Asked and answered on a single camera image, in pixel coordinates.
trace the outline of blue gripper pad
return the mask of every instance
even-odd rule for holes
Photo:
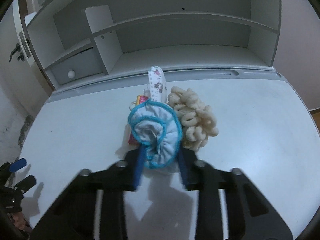
[[[140,184],[140,178],[141,178],[141,174],[143,171],[145,160],[146,160],[146,147],[144,145],[140,145],[139,155],[138,155],[137,162],[136,162],[135,169],[134,169],[134,173],[133,173],[134,190],[136,190]]]
[[[9,171],[16,172],[16,171],[22,169],[23,167],[25,167],[26,165],[27,165],[26,159],[22,158],[20,160],[17,160],[16,162],[12,163],[9,167]]]

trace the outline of door lock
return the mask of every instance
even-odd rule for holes
[[[21,52],[19,57],[18,57],[18,61],[21,60],[21,61],[24,61],[24,55],[23,53]]]

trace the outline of white desk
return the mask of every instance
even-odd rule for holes
[[[320,138],[291,86],[234,78],[168,82],[168,91],[172,86],[192,88],[217,116],[220,133],[198,157],[221,170],[241,168],[296,238],[320,204]],[[129,104],[144,88],[101,91],[43,106],[21,153],[30,164],[28,174],[43,183],[22,202],[32,226],[79,170],[103,170],[121,159],[129,149],[124,138]],[[197,192],[183,190],[178,173],[171,178],[148,172],[138,192],[125,196],[129,239],[194,239],[196,198]]]

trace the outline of shelf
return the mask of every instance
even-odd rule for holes
[[[180,45],[123,54],[108,77],[145,73],[157,65],[163,70],[208,67],[272,69],[246,48],[217,45]]]
[[[59,64],[60,62],[66,60],[67,58],[70,58],[86,49],[92,48],[92,44],[90,42],[90,39],[86,39],[84,41],[81,41],[79,43],[77,43],[76,45],[72,46],[69,49],[66,49],[62,54],[59,55],[59,57],[57,57],[56,60],[54,60],[49,66],[44,67],[44,68],[49,68],[52,67],[54,65]]]
[[[131,18],[128,20],[120,21],[115,24],[109,25],[107,28],[93,33],[93,36],[97,37],[106,32],[116,31],[121,28],[128,27],[130,25],[134,25],[138,23],[145,23],[145,22],[159,21],[159,20],[169,20],[169,19],[207,19],[207,20],[216,20],[216,21],[226,21],[226,22],[239,23],[239,24],[248,25],[251,27],[264,29],[266,31],[273,32],[273,33],[278,33],[278,30],[276,29],[273,29],[267,25],[264,25],[243,17],[226,15],[221,13],[190,11],[190,12],[158,13],[158,14],[151,14],[151,15],[146,15],[142,17]]]

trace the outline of black tool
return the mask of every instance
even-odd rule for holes
[[[99,172],[82,170],[43,215],[31,240],[93,239],[96,193],[103,189],[100,239],[126,240],[123,191],[135,191],[145,162],[145,149]],[[219,189],[224,189],[229,239],[292,240],[280,215],[240,169],[214,169],[181,148],[177,155],[186,190],[199,190],[196,240],[223,240]]]
[[[12,173],[26,165],[26,160],[22,158],[15,163],[6,162],[0,167],[0,232],[4,239],[25,239],[9,219],[8,213],[22,211],[21,200],[23,194],[36,185],[36,179],[29,175],[13,188],[8,188],[5,184]]]
[[[11,60],[12,60],[13,54],[15,54],[16,52],[20,52],[20,51],[21,51],[20,44],[17,43],[16,47],[15,47],[15,48],[13,49],[13,51],[11,51],[11,53],[10,53],[9,63],[10,63]]]

